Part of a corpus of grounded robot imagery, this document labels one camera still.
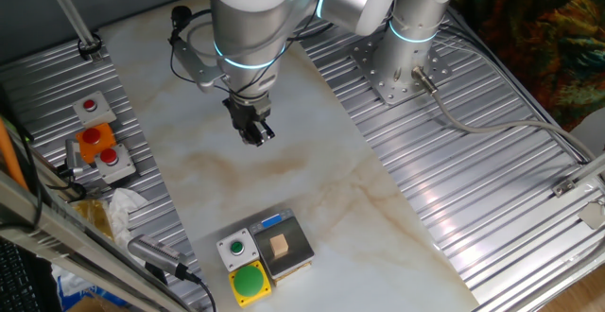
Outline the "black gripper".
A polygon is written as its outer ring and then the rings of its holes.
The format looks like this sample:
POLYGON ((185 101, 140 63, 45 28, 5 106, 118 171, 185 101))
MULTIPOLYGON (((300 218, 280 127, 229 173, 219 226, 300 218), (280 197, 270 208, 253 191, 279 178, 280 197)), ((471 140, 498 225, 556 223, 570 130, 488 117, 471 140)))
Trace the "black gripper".
POLYGON ((275 136, 266 122, 271 111, 268 93, 257 97, 230 94, 222 104, 228 110, 233 127, 239 131, 244 144, 259 147, 263 140, 275 136))

